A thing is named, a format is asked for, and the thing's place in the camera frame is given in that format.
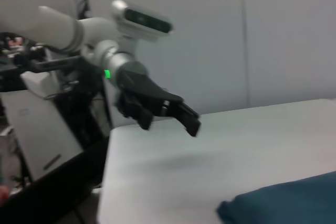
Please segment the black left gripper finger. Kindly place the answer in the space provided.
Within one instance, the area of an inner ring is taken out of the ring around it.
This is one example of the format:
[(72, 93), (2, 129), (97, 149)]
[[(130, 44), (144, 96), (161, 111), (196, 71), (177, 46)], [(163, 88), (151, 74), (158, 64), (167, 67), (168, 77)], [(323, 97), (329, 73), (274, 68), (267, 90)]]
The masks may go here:
[(117, 98), (116, 107), (125, 118), (132, 118), (141, 129), (149, 130), (153, 114), (141, 104), (136, 96), (121, 92)]
[(170, 103), (167, 110), (168, 117), (177, 119), (191, 137), (196, 137), (201, 127), (200, 117), (185, 103)]

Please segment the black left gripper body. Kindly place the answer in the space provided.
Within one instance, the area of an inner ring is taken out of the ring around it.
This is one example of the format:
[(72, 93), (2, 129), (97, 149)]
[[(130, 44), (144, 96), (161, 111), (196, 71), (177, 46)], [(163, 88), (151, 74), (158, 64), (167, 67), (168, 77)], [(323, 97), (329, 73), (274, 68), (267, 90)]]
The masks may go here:
[(168, 117), (170, 103), (182, 103), (183, 99), (159, 87), (138, 62), (124, 64), (117, 71), (119, 94), (125, 92), (136, 96), (153, 117)]

